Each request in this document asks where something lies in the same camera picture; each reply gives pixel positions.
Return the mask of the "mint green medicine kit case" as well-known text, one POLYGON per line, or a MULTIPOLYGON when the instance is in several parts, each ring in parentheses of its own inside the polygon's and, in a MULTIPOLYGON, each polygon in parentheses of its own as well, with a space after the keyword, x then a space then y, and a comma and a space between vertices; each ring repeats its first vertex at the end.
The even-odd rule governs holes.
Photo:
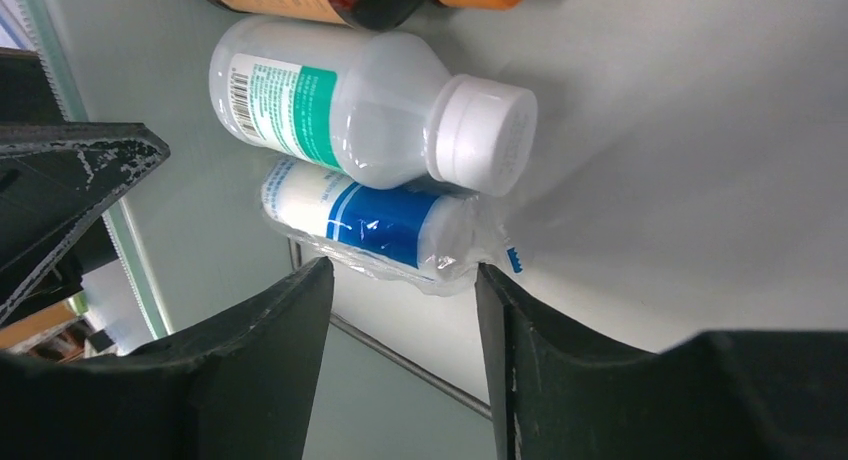
MULTIPOLYGON (((107 214, 151 335, 298 265, 258 210, 275 162, 216 119, 238 15, 206 0, 16 0, 74 120, 145 123, 170 158, 107 214)), ((456 73, 533 90, 506 198, 519 284, 616 340, 847 327, 847 0, 525 0, 405 23, 456 73)))

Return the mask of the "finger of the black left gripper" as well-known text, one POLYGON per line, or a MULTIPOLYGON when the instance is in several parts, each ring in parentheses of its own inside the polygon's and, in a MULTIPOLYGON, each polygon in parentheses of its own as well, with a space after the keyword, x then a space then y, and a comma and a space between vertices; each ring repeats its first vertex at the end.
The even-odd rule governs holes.
POLYGON ((1 127, 1 317, 170 155, 141 123, 1 127))

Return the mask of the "white bottle green label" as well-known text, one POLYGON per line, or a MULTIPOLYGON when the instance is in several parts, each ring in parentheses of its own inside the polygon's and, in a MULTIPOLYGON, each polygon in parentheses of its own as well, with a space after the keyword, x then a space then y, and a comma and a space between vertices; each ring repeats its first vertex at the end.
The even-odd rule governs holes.
POLYGON ((505 195, 538 123, 532 91, 452 74, 401 31, 250 16, 218 41, 208 85, 237 139, 375 189, 430 177, 505 195))

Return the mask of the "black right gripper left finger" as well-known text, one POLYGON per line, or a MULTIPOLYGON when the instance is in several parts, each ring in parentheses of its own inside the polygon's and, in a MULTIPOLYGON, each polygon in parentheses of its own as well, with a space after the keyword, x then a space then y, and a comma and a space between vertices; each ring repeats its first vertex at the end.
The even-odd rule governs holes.
POLYGON ((1 357, 5 459, 299 459, 334 292, 313 260, 125 356, 1 357))

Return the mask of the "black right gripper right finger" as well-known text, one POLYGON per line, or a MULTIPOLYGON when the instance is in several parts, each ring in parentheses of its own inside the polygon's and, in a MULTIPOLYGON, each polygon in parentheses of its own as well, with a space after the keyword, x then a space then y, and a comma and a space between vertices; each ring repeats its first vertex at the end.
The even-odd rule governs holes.
POLYGON ((482 265, 476 303, 501 459, 843 459, 843 331, 705 331, 661 353, 607 337, 482 265))

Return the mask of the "small blue white bottle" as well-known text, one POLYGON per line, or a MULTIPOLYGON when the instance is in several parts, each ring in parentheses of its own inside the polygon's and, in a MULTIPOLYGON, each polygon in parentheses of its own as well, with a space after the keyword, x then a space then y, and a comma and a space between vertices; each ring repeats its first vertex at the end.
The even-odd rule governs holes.
POLYGON ((490 198, 412 183, 378 190, 283 156, 259 193, 273 228, 368 277, 427 295, 471 286, 482 263, 513 276, 526 261, 490 198))

